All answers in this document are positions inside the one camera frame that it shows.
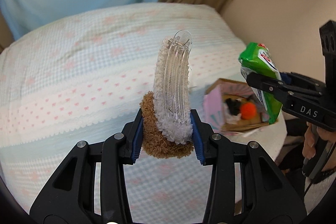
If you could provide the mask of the person's right hand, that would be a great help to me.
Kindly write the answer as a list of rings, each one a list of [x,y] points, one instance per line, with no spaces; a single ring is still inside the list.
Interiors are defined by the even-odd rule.
[[[315,138],[314,138],[314,134],[312,132],[312,124],[307,122],[307,130],[306,133],[304,135],[305,140],[304,140],[304,145],[303,145],[303,150],[302,150],[302,154],[306,159],[312,159],[315,156]],[[330,141],[331,143],[335,143],[336,140],[336,133],[334,132],[329,132],[324,130],[323,128],[317,128],[317,133],[319,135],[319,137],[323,140],[327,140]],[[326,163],[326,165],[323,167],[323,171],[326,170],[332,170],[335,169],[335,151],[333,152],[333,154],[331,155],[331,157],[329,158],[328,162]]]

